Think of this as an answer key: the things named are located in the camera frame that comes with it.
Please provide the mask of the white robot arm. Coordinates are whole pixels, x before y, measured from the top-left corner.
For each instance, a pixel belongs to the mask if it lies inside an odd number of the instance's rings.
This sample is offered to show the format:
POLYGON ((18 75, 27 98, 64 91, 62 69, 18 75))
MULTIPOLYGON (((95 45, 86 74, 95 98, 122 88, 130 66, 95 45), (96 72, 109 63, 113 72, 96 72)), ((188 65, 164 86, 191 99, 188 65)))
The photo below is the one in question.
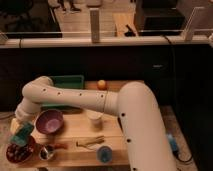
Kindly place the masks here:
POLYGON ((63 89, 47 76, 25 84, 15 117, 26 122, 43 103, 58 103, 120 117, 131 171, 176 171, 161 112, 144 83, 126 83, 119 91, 63 89))

